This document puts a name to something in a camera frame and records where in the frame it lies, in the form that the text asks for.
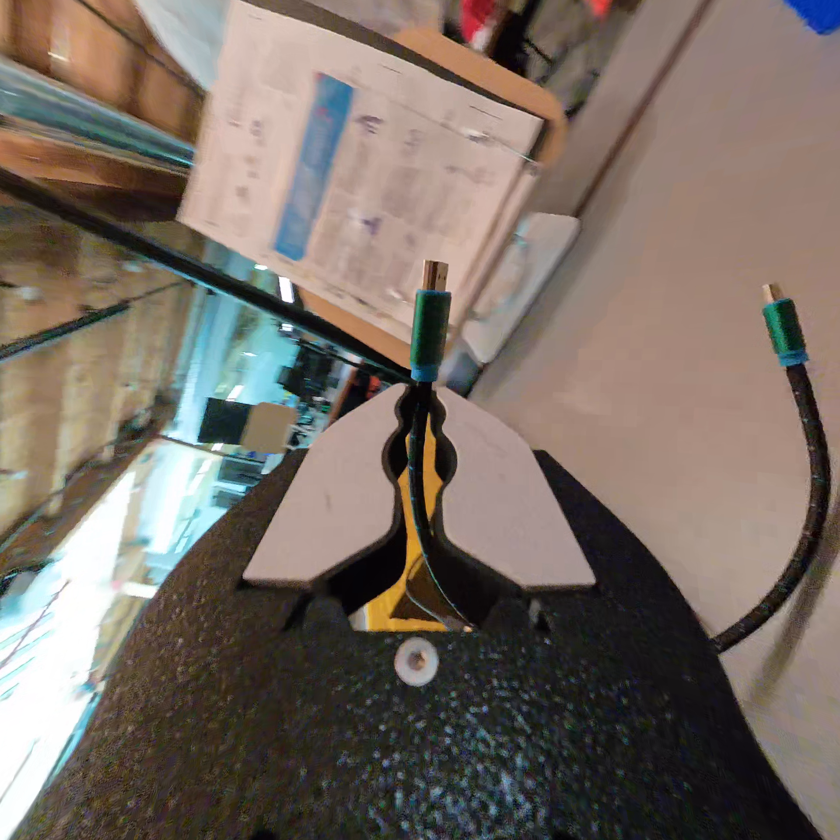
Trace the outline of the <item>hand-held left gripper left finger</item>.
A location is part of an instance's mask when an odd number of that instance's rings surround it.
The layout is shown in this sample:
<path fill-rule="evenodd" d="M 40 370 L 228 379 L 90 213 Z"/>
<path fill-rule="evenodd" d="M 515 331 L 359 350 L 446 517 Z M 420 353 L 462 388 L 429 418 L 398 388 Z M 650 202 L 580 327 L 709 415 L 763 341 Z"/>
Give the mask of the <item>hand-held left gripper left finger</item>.
<path fill-rule="evenodd" d="M 243 573 L 244 583 L 313 590 L 396 534 L 402 504 L 386 450 L 403 440 L 393 385 L 308 448 Z"/>

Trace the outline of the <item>printed instruction sheet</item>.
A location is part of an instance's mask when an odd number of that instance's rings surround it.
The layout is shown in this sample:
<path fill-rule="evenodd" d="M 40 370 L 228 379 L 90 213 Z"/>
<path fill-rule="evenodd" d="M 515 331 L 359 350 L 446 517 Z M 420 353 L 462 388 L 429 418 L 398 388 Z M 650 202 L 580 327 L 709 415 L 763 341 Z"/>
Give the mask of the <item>printed instruction sheet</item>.
<path fill-rule="evenodd" d="M 426 259 L 466 294 L 543 127 L 324 9 L 232 2 L 178 219 L 401 336 Z"/>

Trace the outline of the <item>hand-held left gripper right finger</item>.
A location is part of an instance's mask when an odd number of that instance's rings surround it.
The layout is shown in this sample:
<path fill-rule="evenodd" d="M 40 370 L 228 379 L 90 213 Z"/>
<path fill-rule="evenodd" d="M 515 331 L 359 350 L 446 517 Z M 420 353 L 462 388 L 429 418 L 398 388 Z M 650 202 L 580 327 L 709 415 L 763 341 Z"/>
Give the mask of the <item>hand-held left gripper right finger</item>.
<path fill-rule="evenodd" d="M 435 396 L 447 547 L 523 592 L 591 589 L 594 571 L 526 441 L 446 387 Z"/>

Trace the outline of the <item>large black monitor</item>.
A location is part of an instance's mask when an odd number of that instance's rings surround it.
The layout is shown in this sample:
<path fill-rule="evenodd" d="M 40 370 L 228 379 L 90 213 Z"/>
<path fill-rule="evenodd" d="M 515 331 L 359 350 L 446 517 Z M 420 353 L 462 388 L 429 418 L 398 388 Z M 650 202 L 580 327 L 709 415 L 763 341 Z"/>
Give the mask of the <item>large black monitor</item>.
<path fill-rule="evenodd" d="M 256 406 L 208 397 L 196 436 L 200 445 L 241 445 Z"/>

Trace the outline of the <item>blue plastic bin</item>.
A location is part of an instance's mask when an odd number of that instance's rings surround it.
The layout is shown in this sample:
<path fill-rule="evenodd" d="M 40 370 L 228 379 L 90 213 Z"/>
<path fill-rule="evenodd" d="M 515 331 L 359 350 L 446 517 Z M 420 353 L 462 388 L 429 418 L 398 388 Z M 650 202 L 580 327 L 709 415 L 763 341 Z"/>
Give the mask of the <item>blue plastic bin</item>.
<path fill-rule="evenodd" d="M 785 1 L 799 19 L 818 35 L 839 29 L 839 1 Z"/>

